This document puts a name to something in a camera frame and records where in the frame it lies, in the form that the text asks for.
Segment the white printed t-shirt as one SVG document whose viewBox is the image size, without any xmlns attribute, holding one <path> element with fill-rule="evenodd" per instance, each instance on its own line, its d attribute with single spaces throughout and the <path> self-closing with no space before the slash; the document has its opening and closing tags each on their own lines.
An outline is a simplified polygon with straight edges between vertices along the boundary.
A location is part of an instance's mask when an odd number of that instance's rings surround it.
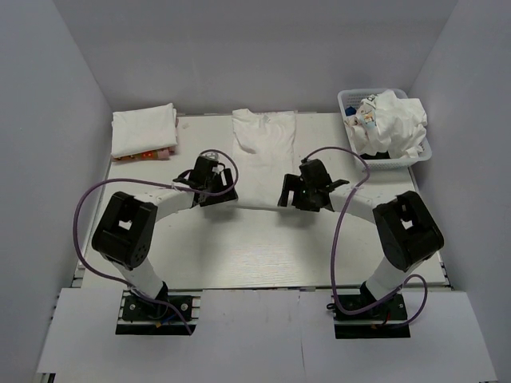
<svg viewBox="0 0 511 383">
<path fill-rule="evenodd" d="M 423 152 L 428 120 L 418 98 L 400 98 L 388 89 L 364 97 L 345 113 L 347 134 L 359 155 L 387 154 L 396 160 Z"/>
</svg>

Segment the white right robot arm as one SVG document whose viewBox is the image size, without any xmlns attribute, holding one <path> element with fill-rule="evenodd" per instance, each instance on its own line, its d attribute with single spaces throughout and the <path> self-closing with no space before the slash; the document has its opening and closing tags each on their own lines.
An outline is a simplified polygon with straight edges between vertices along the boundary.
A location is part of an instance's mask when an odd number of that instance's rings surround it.
<svg viewBox="0 0 511 383">
<path fill-rule="evenodd" d="M 339 214 L 331 245 L 330 278 L 334 304 L 346 316 L 365 314 L 379 318 L 387 312 L 390 300 L 417 275 L 414 271 L 444 247 L 445 240 L 421 196 L 406 191 L 388 202 L 377 203 L 359 194 L 363 184 L 333 180 L 319 159 L 304 160 L 299 174 L 286 174 L 278 206 L 300 211 L 327 210 Z M 360 306 L 345 307 L 337 295 L 335 263 L 341 226 L 346 215 L 372 223 L 378 232 L 383 259 L 361 285 Z"/>
</svg>

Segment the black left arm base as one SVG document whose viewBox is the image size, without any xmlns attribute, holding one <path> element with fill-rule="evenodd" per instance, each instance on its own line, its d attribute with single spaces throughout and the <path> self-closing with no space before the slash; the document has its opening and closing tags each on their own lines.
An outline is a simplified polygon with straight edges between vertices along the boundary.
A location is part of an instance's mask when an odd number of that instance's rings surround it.
<svg viewBox="0 0 511 383">
<path fill-rule="evenodd" d="M 197 293 L 169 292 L 168 302 L 175 310 L 155 305 L 124 291 L 121 299 L 116 335 L 137 336 L 190 336 L 198 323 L 200 296 Z"/>
</svg>

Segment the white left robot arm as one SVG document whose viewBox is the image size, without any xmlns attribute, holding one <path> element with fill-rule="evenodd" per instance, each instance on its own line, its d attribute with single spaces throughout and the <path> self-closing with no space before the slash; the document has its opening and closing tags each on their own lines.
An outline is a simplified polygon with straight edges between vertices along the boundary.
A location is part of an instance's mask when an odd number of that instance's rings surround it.
<svg viewBox="0 0 511 383">
<path fill-rule="evenodd" d="M 112 263 L 126 286 L 142 297 L 141 309 L 150 318 L 168 311 L 168 287 L 149 261 L 156 223 L 180 211 L 238 199 L 236 166 L 228 168 L 218 156 L 197 157 L 194 168 L 168 185 L 154 185 L 143 194 L 117 191 L 110 197 L 92 238 L 92 248 Z"/>
</svg>

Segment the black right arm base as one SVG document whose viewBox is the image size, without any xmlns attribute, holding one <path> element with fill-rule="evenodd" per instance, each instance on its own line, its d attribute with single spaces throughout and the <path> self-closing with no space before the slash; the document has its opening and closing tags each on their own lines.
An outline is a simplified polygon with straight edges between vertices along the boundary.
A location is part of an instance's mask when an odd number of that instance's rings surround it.
<svg viewBox="0 0 511 383">
<path fill-rule="evenodd" d="M 327 304 L 327 310 L 333 314 L 335 338 L 338 340 L 410 338 L 410 327 L 401 326 L 408 319 L 401 294 L 357 315 L 342 313 L 334 301 Z"/>
</svg>

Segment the folded patterned pink t-shirt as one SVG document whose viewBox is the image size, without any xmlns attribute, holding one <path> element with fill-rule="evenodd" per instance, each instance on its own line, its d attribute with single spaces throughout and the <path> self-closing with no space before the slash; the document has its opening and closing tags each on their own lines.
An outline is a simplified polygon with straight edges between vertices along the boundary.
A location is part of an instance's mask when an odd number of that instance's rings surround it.
<svg viewBox="0 0 511 383">
<path fill-rule="evenodd" d="M 160 148 L 147 152 L 140 152 L 132 155 L 113 157 L 116 162 L 134 160 L 168 160 L 175 153 L 174 147 Z"/>
</svg>

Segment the folded white t-shirt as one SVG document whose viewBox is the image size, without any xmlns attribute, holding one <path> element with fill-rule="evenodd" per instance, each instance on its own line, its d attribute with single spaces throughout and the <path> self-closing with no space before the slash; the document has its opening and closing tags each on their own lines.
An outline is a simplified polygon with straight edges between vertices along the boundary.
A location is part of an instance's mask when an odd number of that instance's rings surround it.
<svg viewBox="0 0 511 383">
<path fill-rule="evenodd" d="M 177 146 L 176 109 L 173 103 L 114 112 L 111 125 L 113 158 Z"/>
</svg>

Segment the white plastic laundry basket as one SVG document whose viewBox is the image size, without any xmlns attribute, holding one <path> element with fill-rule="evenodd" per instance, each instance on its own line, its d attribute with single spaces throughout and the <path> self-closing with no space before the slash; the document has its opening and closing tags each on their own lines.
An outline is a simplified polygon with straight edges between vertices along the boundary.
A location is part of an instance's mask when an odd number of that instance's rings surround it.
<svg viewBox="0 0 511 383">
<path fill-rule="evenodd" d="M 347 131 L 347 127 L 345 125 L 345 119 L 347 115 L 345 113 L 345 109 L 348 107 L 355 107 L 356 104 L 361 101 L 364 97 L 367 97 L 371 94 L 378 94 L 386 91 L 388 89 L 351 89 L 351 90 L 343 90 L 338 94 L 339 107 L 343 116 L 343 123 L 345 129 Z M 401 89 L 390 89 L 396 92 L 397 96 L 400 98 L 408 98 L 406 93 Z M 353 152 L 355 151 L 354 145 L 351 143 L 349 139 L 349 145 Z M 392 160 L 387 154 L 378 154 L 377 156 L 368 156 L 368 155 L 360 155 L 367 163 L 367 167 L 371 171 L 388 171 L 399 168 L 408 168 L 413 164 L 416 164 L 420 161 L 429 160 L 432 156 L 431 148 L 428 143 L 428 140 L 425 138 L 423 142 L 421 142 L 421 147 L 423 148 L 423 152 L 419 155 L 418 158 L 411 159 L 396 159 Z"/>
</svg>

